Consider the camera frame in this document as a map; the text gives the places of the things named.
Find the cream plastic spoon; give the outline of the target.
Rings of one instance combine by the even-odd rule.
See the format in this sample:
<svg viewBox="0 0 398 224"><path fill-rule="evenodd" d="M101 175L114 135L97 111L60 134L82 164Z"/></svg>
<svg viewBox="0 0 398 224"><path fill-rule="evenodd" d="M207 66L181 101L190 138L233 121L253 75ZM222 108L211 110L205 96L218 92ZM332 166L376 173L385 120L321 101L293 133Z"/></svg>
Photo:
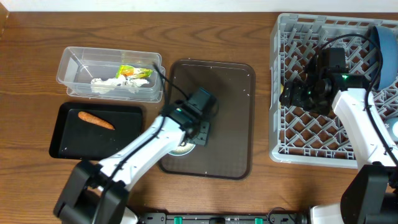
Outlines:
<svg viewBox="0 0 398 224"><path fill-rule="evenodd" d="M284 90L284 86L283 86L283 84L280 84L279 109L281 109L281 102L280 102L280 99L281 99L283 90Z"/></svg>

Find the light blue rice bowl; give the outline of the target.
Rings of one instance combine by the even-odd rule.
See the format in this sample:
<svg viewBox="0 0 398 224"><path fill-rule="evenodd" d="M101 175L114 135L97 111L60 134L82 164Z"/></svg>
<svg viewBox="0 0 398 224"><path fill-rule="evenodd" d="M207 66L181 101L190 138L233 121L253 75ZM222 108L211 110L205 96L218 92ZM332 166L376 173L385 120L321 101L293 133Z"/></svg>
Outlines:
<svg viewBox="0 0 398 224"><path fill-rule="evenodd" d="M183 142L173 151L170 151L169 154L171 156L184 156L191 152L195 148L195 144Z"/></svg>

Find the white tissue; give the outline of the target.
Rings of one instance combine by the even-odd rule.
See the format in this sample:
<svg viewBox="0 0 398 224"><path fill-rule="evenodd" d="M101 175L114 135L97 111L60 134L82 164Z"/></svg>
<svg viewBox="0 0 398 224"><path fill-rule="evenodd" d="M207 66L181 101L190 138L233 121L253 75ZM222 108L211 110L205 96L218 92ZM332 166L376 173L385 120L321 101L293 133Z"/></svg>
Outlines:
<svg viewBox="0 0 398 224"><path fill-rule="evenodd" d="M145 78L128 78L125 82L125 87L131 93L137 93L139 88L143 85L149 84Z"/></svg>
<svg viewBox="0 0 398 224"><path fill-rule="evenodd" d="M117 86L123 86L126 82L124 76L109 78L102 80L101 78L94 78L91 81L91 91L98 94L106 94L111 90L114 90Z"/></svg>

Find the green orange snack wrapper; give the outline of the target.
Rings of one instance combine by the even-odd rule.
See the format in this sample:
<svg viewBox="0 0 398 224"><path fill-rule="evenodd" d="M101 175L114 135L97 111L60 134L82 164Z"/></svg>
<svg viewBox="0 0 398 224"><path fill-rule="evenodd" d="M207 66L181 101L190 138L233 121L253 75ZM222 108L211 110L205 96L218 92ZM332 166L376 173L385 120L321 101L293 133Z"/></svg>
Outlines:
<svg viewBox="0 0 398 224"><path fill-rule="evenodd" d="M126 78L147 78L150 77L153 70L148 68L136 68L131 65L121 65L116 73L116 78L124 76Z"/></svg>

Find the light blue cup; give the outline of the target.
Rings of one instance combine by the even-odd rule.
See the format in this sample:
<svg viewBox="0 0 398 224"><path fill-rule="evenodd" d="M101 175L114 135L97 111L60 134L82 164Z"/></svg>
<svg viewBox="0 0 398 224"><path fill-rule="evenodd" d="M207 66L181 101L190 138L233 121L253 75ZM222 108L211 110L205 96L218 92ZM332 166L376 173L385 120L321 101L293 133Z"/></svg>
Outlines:
<svg viewBox="0 0 398 224"><path fill-rule="evenodd" d="M387 131L391 139L397 143L398 142L398 117L387 119L385 122Z"/></svg>

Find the dark blue plate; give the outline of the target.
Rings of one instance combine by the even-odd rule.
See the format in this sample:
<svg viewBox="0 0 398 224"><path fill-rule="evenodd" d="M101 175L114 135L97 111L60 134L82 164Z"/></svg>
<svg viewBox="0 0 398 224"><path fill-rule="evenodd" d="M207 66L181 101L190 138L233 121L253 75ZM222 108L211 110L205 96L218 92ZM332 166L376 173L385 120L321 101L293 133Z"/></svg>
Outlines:
<svg viewBox="0 0 398 224"><path fill-rule="evenodd" d="M380 81L374 87L380 91L392 85L397 77L397 39L392 29L384 26L373 27L370 39L377 43L383 57Z"/></svg>

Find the orange carrot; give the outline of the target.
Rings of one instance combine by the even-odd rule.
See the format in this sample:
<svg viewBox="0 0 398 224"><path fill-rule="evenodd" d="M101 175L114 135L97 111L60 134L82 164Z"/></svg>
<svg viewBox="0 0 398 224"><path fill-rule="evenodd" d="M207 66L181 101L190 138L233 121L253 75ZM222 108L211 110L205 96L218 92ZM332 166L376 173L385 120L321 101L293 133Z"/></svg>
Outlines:
<svg viewBox="0 0 398 224"><path fill-rule="evenodd" d="M86 121L87 123L91 123L91 124L100 126L102 128L110 129L110 130L115 130L114 126L111 123L109 123L97 116L94 116L90 113L87 113L85 111L80 111L78 113L78 117L81 120Z"/></svg>

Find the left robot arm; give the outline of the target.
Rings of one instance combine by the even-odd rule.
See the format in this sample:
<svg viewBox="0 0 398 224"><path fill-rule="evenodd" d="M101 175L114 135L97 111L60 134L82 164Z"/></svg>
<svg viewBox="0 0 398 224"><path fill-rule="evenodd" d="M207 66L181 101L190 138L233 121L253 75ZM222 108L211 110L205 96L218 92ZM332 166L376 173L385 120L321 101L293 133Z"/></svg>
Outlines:
<svg viewBox="0 0 398 224"><path fill-rule="evenodd" d="M127 206L133 186L183 143L204 146L217 104L214 95L199 88L186 100L164 105L151 127L119 152L97 164L80 161L73 168L53 214L63 223L136 224L139 219Z"/></svg>

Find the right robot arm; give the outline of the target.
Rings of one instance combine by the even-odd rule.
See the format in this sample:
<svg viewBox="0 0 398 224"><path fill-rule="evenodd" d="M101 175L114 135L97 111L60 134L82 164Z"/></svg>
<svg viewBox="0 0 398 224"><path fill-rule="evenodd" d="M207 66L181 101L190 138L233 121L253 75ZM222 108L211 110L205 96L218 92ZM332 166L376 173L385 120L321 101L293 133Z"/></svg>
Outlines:
<svg viewBox="0 0 398 224"><path fill-rule="evenodd" d="M281 105L319 115L333 112L358 166L341 200L312 207L309 223L397 223L397 147L364 87L365 78L349 73L342 48L320 50L305 73L304 82L284 84Z"/></svg>

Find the grey dishwasher rack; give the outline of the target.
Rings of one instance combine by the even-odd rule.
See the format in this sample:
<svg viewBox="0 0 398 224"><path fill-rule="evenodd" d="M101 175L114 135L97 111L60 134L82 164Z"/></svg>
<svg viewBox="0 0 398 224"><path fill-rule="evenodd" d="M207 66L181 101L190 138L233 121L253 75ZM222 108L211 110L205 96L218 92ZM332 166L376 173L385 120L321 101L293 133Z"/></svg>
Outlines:
<svg viewBox="0 0 398 224"><path fill-rule="evenodd" d="M271 33L271 105L269 155L275 162L355 169L357 163L341 121L333 114L313 114L295 106L279 109L280 84L302 82L304 67L319 47L334 37L332 47L345 49L351 73L367 77L377 66L362 35L374 26L397 32L397 21L282 13Z"/></svg>

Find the brown serving tray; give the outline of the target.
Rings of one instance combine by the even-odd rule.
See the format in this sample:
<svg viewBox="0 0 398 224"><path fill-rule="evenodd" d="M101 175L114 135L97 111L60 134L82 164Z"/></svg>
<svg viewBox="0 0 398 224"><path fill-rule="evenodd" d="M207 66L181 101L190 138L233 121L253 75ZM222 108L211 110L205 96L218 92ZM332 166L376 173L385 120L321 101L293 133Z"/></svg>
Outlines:
<svg viewBox="0 0 398 224"><path fill-rule="evenodd" d="M184 156L167 154L159 167L169 174L241 180L252 161L256 74L244 63L178 60L170 69L171 101L204 88L215 96L218 112L210 121L206 146Z"/></svg>

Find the black rectangular bin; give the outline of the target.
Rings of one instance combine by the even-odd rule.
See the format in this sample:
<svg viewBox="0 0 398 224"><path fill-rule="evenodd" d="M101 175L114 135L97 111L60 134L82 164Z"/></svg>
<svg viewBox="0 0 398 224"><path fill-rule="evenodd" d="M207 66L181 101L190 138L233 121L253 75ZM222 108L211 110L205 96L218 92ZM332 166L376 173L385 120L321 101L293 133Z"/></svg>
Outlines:
<svg viewBox="0 0 398 224"><path fill-rule="evenodd" d="M84 111L114 126L113 130L78 117ZM142 110L136 106L67 102L58 111L49 155L58 159L100 161L135 140L143 127Z"/></svg>

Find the clear plastic bin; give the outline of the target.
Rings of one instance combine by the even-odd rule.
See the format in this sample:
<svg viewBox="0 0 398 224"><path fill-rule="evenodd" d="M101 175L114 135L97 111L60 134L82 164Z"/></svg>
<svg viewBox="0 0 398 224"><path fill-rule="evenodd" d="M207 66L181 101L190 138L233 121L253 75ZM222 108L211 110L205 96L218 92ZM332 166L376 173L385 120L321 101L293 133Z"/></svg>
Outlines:
<svg viewBox="0 0 398 224"><path fill-rule="evenodd" d="M160 72L165 74L165 68L161 66L161 63L161 55L155 52L67 47L58 66L56 80L67 87L67 93L70 96L158 103L162 99L163 80L154 70L153 64L156 64ZM92 79L115 78L121 65L153 70L152 75L145 78L149 84L141 86L137 93L129 92L125 84L117 86L106 94L91 91Z"/></svg>

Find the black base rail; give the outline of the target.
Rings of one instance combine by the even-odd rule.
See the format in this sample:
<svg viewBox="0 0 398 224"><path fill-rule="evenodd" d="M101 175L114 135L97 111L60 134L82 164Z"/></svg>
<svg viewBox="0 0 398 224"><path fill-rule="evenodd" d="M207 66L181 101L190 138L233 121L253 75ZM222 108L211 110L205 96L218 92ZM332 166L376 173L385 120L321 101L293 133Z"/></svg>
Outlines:
<svg viewBox="0 0 398 224"><path fill-rule="evenodd" d="M274 210L267 214L166 214L143 213L138 224L311 224L304 213Z"/></svg>

